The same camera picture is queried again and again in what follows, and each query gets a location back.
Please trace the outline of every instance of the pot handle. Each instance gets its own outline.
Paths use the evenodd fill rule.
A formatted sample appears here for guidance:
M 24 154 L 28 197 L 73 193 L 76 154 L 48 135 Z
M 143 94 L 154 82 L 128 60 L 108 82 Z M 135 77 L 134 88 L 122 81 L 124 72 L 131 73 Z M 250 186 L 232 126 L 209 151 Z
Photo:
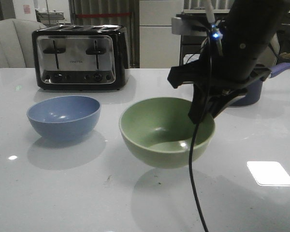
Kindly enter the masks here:
M 278 74 L 280 74 L 283 71 L 288 70 L 288 69 L 290 69 L 290 63 L 277 64 L 277 65 L 270 68 L 270 70 L 272 71 L 270 78 L 273 78 L 273 77 L 277 76 Z

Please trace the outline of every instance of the blue bowl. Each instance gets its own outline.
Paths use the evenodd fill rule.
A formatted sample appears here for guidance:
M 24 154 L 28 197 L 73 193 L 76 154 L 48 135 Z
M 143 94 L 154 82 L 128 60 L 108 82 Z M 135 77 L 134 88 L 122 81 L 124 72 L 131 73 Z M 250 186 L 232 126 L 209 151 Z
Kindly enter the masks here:
M 27 117 L 45 139 L 70 141 L 81 139 L 96 126 L 101 104 L 86 96 L 51 98 L 30 107 Z

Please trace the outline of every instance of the white cabinet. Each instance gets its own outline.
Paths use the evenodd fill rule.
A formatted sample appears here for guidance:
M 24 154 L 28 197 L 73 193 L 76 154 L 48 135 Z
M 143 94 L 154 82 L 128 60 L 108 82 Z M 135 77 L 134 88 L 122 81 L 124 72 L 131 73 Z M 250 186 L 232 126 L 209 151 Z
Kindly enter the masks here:
M 140 1 L 140 68 L 179 65 L 180 36 L 172 34 L 171 18 L 182 10 L 182 0 Z

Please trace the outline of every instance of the white table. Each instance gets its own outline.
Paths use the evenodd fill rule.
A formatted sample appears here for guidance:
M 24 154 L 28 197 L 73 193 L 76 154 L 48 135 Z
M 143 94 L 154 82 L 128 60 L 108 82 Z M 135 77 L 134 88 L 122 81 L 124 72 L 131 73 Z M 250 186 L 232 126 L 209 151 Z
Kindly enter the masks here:
M 131 70 L 119 91 L 64 92 L 39 89 L 34 69 L 0 69 L 0 232 L 202 232 L 188 168 L 147 166 L 118 129 L 121 113 L 139 100 L 191 100 L 192 86 L 173 89 L 168 72 Z M 80 143 L 44 140 L 27 109 L 70 94 L 102 103 L 96 128 Z M 228 108 L 215 122 L 193 163 L 210 232 L 290 232 L 290 186 L 258 185 L 247 167 L 275 161 L 290 176 L 290 71 L 267 80 L 259 102 Z

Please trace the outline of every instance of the bowl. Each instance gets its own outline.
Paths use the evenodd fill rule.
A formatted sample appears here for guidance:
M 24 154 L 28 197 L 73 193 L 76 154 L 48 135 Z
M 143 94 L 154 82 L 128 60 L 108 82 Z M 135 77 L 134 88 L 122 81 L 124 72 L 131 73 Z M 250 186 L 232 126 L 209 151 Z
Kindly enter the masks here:
M 91 97 L 63 96 L 47 99 L 30 107 L 27 117 L 45 139 L 82 139 L 97 124 L 101 104 Z
M 191 102 L 179 98 L 152 98 L 130 106 L 121 115 L 119 128 L 130 152 L 156 168 L 188 165 L 195 125 L 188 117 Z M 206 149 L 215 130 L 210 114 L 199 126 L 192 160 Z

